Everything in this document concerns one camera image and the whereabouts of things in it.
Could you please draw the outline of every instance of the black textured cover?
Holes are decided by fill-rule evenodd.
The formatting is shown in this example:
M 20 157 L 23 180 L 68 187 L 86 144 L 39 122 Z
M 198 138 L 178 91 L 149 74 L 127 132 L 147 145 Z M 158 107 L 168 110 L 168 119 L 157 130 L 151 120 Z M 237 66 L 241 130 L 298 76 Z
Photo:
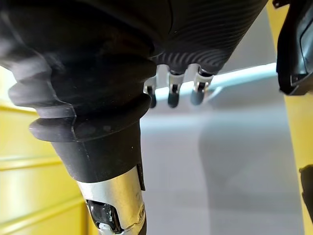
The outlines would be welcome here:
M 152 60 L 179 72 L 184 72 L 189 64 L 197 63 L 216 74 L 267 0 L 191 0 L 183 3 L 185 17 L 173 25 L 164 53 Z

